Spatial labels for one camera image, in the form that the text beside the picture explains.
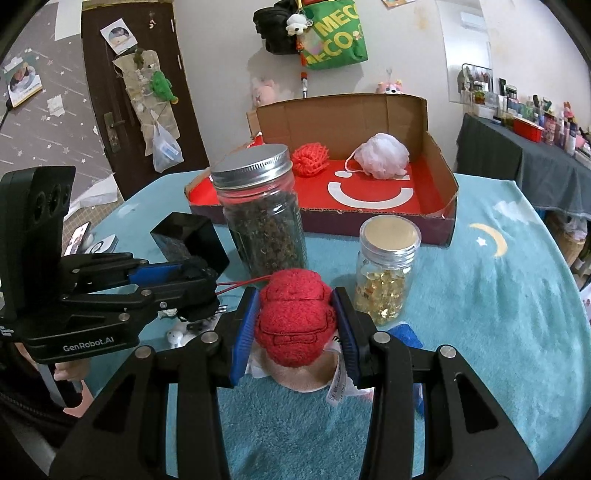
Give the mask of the person's left hand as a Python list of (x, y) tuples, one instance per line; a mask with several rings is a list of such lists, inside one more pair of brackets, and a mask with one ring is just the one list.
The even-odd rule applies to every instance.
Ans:
[(53, 380), (63, 396), (64, 412), (70, 416), (81, 418), (94, 399), (85, 381), (89, 372), (89, 359), (61, 362), (53, 366)]

